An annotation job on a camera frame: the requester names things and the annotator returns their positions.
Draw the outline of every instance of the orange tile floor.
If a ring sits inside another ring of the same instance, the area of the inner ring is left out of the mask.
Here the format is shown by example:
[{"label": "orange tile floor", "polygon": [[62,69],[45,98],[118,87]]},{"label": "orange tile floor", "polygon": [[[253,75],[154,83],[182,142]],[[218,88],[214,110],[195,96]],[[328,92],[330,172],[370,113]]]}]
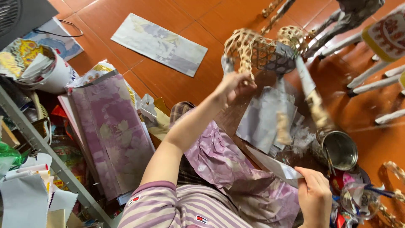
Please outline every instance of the orange tile floor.
[{"label": "orange tile floor", "polygon": [[[107,59],[124,75],[136,92],[163,97],[171,108],[175,103],[188,100],[199,104],[222,79],[221,54],[225,40],[238,28],[259,30],[268,19],[261,10],[270,0],[50,0],[60,12],[59,19],[76,24],[84,36],[77,41],[85,52],[69,63],[79,74],[84,74],[97,62]],[[357,29],[338,35],[326,46],[345,39],[382,18],[401,0],[386,0],[385,5]],[[306,31],[320,25],[338,9],[335,0],[297,0],[287,14],[266,35],[275,38],[282,26],[302,26]],[[134,13],[191,41],[208,48],[194,78],[152,61],[110,40],[129,13]],[[67,28],[72,34],[75,29]],[[310,58],[307,66],[324,98],[325,106],[338,125],[355,140],[359,150],[358,163],[372,182],[391,188],[405,188],[391,173],[385,174],[381,165],[394,161],[405,168],[405,117],[376,127],[373,120],[380,115],[405,108],[403,97],[398,96],[399,84],[368,92],[352,99],[346,95],[346,84],[373,65],[372,51],[364,43],[351,45],[337,54],[319,61]],[[405,64],[405,58],[391,64],[366,83],[382,78],[384,71]],[[301,89],[296,71],[287,80]],[[390,211],[396,210],[405,222],[405,207],[393,200],[383,199]]]}]

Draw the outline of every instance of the purple floral paper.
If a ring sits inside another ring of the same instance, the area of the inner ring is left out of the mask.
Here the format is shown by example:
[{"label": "purple floral paper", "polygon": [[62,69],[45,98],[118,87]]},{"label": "purple floral paper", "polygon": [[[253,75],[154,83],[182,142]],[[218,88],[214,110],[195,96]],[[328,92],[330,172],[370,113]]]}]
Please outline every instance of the purple floral paper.
[{"label": "purple floral paper", "polygon": [[136,189],[153,151],[122,75],[71,95],[107,200]]},{"label": "purple floral paper", "polygon": [[229,196],[252,227],[292,227],[300,209],[298,190],[255,169],[214,121],[185,156],[203,179]]}]

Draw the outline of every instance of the plaid pants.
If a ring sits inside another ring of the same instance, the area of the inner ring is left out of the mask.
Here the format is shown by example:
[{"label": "plaid pants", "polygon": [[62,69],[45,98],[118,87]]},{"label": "plaid pants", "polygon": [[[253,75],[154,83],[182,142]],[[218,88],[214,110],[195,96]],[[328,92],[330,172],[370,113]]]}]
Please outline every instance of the plaid pants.
[{"label": "plaid pants", "polygon": [[[170,124],[174,124],[183,114],[194,108],[195,105],[189,101],[183,101],[173,106],[170,112]],[[190,165],[185,155],[181,157],[177,186],[182,185],[202,185],[216,189],[214,185],[202,179]]]}]

